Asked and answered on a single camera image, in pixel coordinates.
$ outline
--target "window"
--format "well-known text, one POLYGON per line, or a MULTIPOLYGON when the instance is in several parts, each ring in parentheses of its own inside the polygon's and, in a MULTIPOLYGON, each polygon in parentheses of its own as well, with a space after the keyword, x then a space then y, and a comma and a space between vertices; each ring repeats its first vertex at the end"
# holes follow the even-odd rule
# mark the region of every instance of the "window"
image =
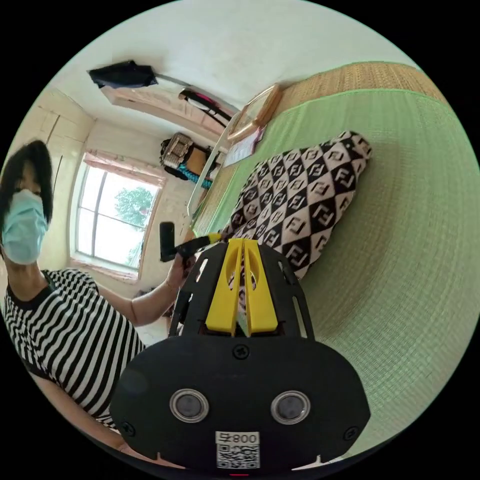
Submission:
POLYGON ((105 267, 138 272, 158 192, 157 186, 89 166, 78 203, 76 251, 105 267))

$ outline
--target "paper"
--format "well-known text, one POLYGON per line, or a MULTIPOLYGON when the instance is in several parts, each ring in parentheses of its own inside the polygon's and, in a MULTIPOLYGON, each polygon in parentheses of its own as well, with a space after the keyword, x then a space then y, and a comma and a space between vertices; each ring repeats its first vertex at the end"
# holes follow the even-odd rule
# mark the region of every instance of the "paper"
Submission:
POLYGON ((252 155, 255 151, 257 143, 264 136, 264 131, 265 127, 257 128, 254 133, 232 145, 232 147, 230 148, 230 150, 228 150, 228 153, 226 154, 226 158, 223 162, 223 167, 228 167, 229 165, 236 164, 240 160, 246 159, 247 157, 252 155))

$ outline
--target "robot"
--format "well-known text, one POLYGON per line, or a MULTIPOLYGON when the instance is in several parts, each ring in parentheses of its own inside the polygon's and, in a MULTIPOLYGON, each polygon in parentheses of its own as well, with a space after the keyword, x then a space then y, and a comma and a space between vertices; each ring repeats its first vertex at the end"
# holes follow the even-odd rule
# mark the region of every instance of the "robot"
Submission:
POLYGON ((348 360, 315 340, 287 259, 250 239, 211 245, 215 233, 172 247, 172 224, 160 232, 165 261, 209 247, 178 293, 168 338, 120 377, 110 413, 128 445, 216 476, 261 477, 345 454, 370 419, 367 396, 348 360))

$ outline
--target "bed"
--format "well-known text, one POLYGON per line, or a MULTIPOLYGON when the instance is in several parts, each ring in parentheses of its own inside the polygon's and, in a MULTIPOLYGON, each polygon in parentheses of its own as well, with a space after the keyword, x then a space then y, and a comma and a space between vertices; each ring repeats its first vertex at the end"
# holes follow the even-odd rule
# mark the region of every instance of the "bed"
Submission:
MULTIPOLYGON (((199 236, 225 226, 258 162, 347 129, 370 141, 373 158, 301 284, 316 339, 355 366, 367 393, 372 418, 349 456, 416 420, 477 323, 480 174, 446 99, 424 73, 382 62, 289 86, 255 153, 220 170, 192 229, 199 236)), ((192 212, 196 203, 194 194, 192 212)))

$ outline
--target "yellow part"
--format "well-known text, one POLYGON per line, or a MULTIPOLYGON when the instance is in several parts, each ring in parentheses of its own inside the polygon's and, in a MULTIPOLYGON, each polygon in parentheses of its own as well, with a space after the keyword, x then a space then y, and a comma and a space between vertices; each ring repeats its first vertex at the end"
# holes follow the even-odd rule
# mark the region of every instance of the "yellow part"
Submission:
POLYGON ((207 235, 208 240, 210 241, 210 244, 216 244, 222 239, 222 234, 221 233, 209 233, 207 235))
POLYGON ((248 336, 274 332, 278 326, 278 320, 256 240, 243 242, 243 257, 248 336), (255 290, 252 274, 255 278, 255 290))
POLYGON ((233 238, 228 242, 218 283, 206 317, 206 327, 209 330, 230 333, 232 336, 235 335, 237 325, 243 243, 241 238, 233 238), (230 290, 229 280, 233 273, 235 276, 230 290))

